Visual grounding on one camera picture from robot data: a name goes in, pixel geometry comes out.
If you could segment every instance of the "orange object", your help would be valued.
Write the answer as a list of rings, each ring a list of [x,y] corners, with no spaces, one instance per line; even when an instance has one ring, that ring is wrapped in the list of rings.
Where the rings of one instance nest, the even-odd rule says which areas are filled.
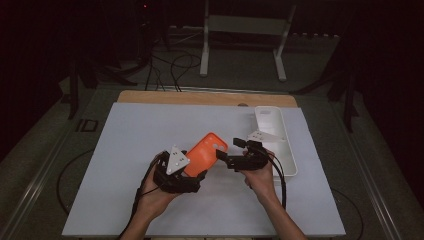
[[[210,132],[186,154],[190,164],[184,172],[190,177],[197,177],[199,173],[211,168],[217,160],[216,149],[226,152],[228,146],[216,134]]]

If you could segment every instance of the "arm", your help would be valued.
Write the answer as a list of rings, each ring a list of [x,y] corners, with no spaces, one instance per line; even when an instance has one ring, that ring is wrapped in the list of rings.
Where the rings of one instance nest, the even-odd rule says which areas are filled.
[[[155,167],[150,171],[149,176],[146,179],[146,182],[143,187],[143,194],[156,189],[158,186],[153,182],[153,174],[155,172]],[[171,194],[164,192],[160,189],[156,189],[146,195],[140,197],[137,205],[137,211],[134,214],[134,217],[131,219],[131,222],[128,225],[128,228],[125,230],[124,234],[120,239],[122,240],[139,240],[143,239],[146,234],[147,228],[150,225],[150,222],[153,221],[156,217],[161,215],[169,203],[178,196],[179,194]]]
[[[280,239],[306,239],[277,197],[271,163],[268,162],[262,169],[241,173],[246,176],[246,184],[256,193]]]

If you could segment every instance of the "hand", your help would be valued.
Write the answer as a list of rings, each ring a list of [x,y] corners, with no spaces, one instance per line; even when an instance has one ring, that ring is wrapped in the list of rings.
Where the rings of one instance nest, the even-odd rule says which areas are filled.
[[[153,220],[165,211],[169,203],[174,200],[174,198],[180,195],[164,192],[155,184],[153,181],[155,169],[156,166],[152,168],[147,176],[146,182],[144,183],[142,192],[145,195],[143,195],[138,202],[135,217],[137,215],[143,215],[144,217],[148,217],[150,220]]]
[[[274,158],[274,154],[271,151],[267,151],[270,158]],[[245,178],[247,186],[255,191],[259,201],[263,203],[267,197],[277,197],[274,188],[274,176],[272,174],[272,164],[268,162],[262,169],[254,171],[240,171]]]
[[[144,182],[142,191],[144,195],[140,197],[137,211],[120,238],[121,240],[143,239],[150,222],[161,215],[169,203],[180,195],[164,192],[155,184],[153,181],[155,169],[156,166],[152,168]]]

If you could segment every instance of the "white table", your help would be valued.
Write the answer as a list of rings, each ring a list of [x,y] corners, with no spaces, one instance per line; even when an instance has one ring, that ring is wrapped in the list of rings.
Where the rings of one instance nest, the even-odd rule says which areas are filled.
[[[284,108],[298,174],[287,182],[287,211],[308,236],[344,235],[305,118]],[[65,236],[116,236],[128,222],[149,162],[176,144],[189,150],[207,132],[231,147],[252,130],[253,108],[115,103],[63,230]],[[175,199],[150,225],[151,237],[266,237],[275,231],[243,176],[218,162],[198,193]]]

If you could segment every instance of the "white stand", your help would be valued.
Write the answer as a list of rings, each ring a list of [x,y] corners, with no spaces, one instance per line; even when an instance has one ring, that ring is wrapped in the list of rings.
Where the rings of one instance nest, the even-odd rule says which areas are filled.
[[[208,75],[209,64],[209,31],[254,33],[281,36],[280,45],[274,50],[275,66],[277,68],[278,80],[286,81],[286,73],[281,60],[281,54],[290,31],[291,21],[296,6],[292,6],[287,19],[267,19],[209,15],[209,0],[205,0],[205,21],[203,28],[203,51],[200,64],[200,76]]]

